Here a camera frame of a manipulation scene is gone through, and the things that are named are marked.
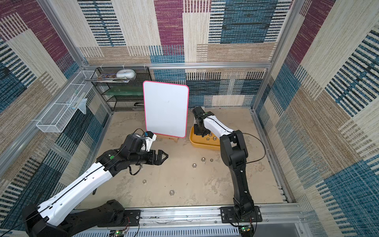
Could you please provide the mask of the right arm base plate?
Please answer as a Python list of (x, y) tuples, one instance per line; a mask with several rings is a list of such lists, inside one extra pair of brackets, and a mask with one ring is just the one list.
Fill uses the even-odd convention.
[(233, 206), (221, 206), (219, 210), (222, 223), (256, 223), (263, 221), (261, 210), (257, 205), (254, 206), (253, 211), (245, 214), (238, 214)]

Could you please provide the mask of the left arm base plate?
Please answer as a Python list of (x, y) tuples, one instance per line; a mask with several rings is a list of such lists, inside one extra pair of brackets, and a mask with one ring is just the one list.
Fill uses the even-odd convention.
[(124, 210), (118, 211), (110, 221), (97, 225), (98, 227), (137, 227), (139, 225), (139, 217), (141, 210)]

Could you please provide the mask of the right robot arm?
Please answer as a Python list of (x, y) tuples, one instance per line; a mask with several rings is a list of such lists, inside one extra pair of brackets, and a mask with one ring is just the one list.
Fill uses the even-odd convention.
[(215, 135), (220, 141), (221, 158), (229, 168), (234, 186), (234, 212), (239, 220), (247, 219), (255, 211), (246, 177), (248, 150), (240, 130), (220, 122), (212, 112), (205, 112), (198, 106), (192, 109), (196, 120), (196, 135)]

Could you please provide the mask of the yellow plastic storage box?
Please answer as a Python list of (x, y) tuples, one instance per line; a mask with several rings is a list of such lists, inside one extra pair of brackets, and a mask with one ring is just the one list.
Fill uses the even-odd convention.
[(212, 134), (212, 136), (206, 135), (204, 137), (195, 135), (194, 134), (194, 125), (193, 125), (191, 128), (191, 131), (190, 131), (190, 138), (189, 139), (190, 139), (191, 144), (196, 148), (220, 151), (219, 138), (217, 137), (217, 140), (214, 141), (213, 137), (215, 137), (213, 134)]

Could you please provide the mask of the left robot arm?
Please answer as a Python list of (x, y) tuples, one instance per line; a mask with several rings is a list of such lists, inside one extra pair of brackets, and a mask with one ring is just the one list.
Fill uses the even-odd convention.
[(22, 210), (23, 225), (30, 237), (71, 237), (92, 227), (126, 226), (130, 218), (115, 199), (86, 211), (72, 210), (98, 187), (133, 165), (160, 166), (168, 154), (151, 150), (156, 136), (148, 131), (143, 136), (127, 135), (118, 149), (105, 151), (79, 178), (50, 199)]

